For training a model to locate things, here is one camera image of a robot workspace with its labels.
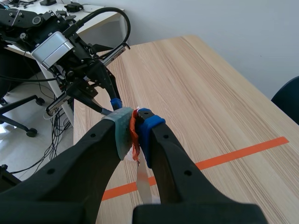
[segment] white wall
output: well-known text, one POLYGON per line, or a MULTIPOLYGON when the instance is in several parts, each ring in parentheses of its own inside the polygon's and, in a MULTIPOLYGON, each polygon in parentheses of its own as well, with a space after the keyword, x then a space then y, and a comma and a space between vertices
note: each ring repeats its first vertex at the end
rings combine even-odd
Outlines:
POLYGON ((299 74, 298 0, 79 2, 124 8, 132 24, 131 45, 199 36, 269 98, 299 74))

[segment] black cable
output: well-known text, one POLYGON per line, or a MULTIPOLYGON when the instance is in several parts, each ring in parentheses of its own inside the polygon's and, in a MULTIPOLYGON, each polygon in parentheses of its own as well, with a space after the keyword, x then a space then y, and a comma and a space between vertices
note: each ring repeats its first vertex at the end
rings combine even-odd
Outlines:
POLYGON ((127 42, 129 36, 130 36, 130 33, 131 33, 131 23, 130 23, 130 20, 127 16, 127 14, 125 14, 122 10, 120 10, 119 8, 114 8, 114 7, 105 7, 105 8, 99 8, 93 12, 91 12, 89 15, 85 16, 83 19, 81 20, 78 20, 76 22, 77 26, 80 28, 82 27, 86 22, 90 21, 92 18, 94 18, 95 16, 99 15, 99 14, 102 14, 102 13, 107 13, 107 12, 116 12, 116 13, 119 13, 121 14, 126 23, 127 23, 127 34, 124 38, 124 40, 122 42, 127 42))
POLYGON ((51 127, 51 144, 45 150, 44 155, 36 163, 31 165, 30 167, 28 167, 26 169, 19 170, 19 171, 11 172, 11 174, 17 174, 17 173, 29 170, 29 169, 33 168, 34 166, 36 166, 37 164, 39 164, 37 166, 36 170, 33 173, 33 174, 35 174, 38 171, 40 165, 45 160, 45 158, 47 158, 49 156, 50 160, 52 160, 57 156, 57 147, 58 147, 58 144, 59 144, 59 138, 60 138, 60 136, 62 136, 64 131, 67 130, 71 126, 70 121, 68 121, 67 124, 65 125, 65 127, 63 129, 60 129, 60 118, 64 114, 64 112, 62 114, 60 114, 61 111, 62 111, 62 109, 60 109, 58 111, 58 113, 55 115, 55 117, 51 118, 51 123, 52 123, 52 127, 51 127))
MULTIPOLYGON (((26 54, 26 51, 25 51, 25 53, 23 54, 23 61, 25 62, 25 64, 27 65, 27 67, 31 70, 32 74, 35 75, 35 76, 36 76, 36 79, 38 80, 38 77, 37 77, 36 72, 30 67, 30 65, 29 65, 28 62, 26 61, 25 54, 26 54)), ((52 98, 52 97, 49 97, 47 94, 43 93, 42 88, 41 88, 41 83, 38 82, 38 84, 39 84, 39 90, 41 91, 41 93, 42 93, 44 96, 46 96, 46 97, 48 97, 48 98, 50 98, 50 99, 54 99, 54 98, 52 98)))
POLYGON ((29 79, 21 79, 21 78, 10 78, 7 76, 0 75, 0 78, 8 80, 8 81, 14 81, 14 82, 27 82, 27 83, 38 83, 38 82, 48 82, 48 81, 55 81, 57 78, 49 78, 49 79, 39 79, 39 80, 29 80, 29 79))

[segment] blue chair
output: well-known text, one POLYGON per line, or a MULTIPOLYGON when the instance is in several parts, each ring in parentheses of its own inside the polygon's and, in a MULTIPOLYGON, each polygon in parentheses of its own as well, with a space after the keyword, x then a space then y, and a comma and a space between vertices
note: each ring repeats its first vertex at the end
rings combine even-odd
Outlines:
POLYGON ((299 125, 299 76, 285 84, 271 101, 299 125))

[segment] screw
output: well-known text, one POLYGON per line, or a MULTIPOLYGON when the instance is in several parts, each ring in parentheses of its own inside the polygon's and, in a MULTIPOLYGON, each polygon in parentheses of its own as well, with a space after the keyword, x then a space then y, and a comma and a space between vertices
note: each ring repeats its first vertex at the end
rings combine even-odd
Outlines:
POLYGON ((28 39, 28 35, 26 33, 21 33, 20 38, 21 40, 26 40, 28 39))

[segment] black office chair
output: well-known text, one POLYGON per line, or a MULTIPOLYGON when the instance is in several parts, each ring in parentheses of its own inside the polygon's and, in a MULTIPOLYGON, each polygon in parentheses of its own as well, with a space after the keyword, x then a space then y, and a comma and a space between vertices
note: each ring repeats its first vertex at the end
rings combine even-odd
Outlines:
MULTIPOLYGON (((32 68, 34 72, 38 72, 40 70, 34 60, 32 59, 27 59, 27 60, 29 66, 32 68)), ((22 79, 29 78, 34 75, 31 69, 25 63, 22 55, 1 48, 0 48, 0 74, 8 77, 22 78, 22 79)), ((31 97, 22 99, 20 101, 8 104, 3 97, 7 94, 9 90, 13 89, 17 85, 19 85, 19 83, 7 81, 0 78, 0 104, 3 105, 0 108, 0 124, 6 122, 8 124, 11 124, 13 126, 25 130, 27 136, 35 137, 37 134, 37 130, 35 130, 34 128, 27 128, 26 126, 3 115, 4 113, 7 113, 34 99, 36 100, 36 103, 38 105, 43 105, 45 103, 45 101, 42 98, 33 95, 31 97)))
POLYGON ((299 76, 285 84, 271 101, 299 125, 299 76))

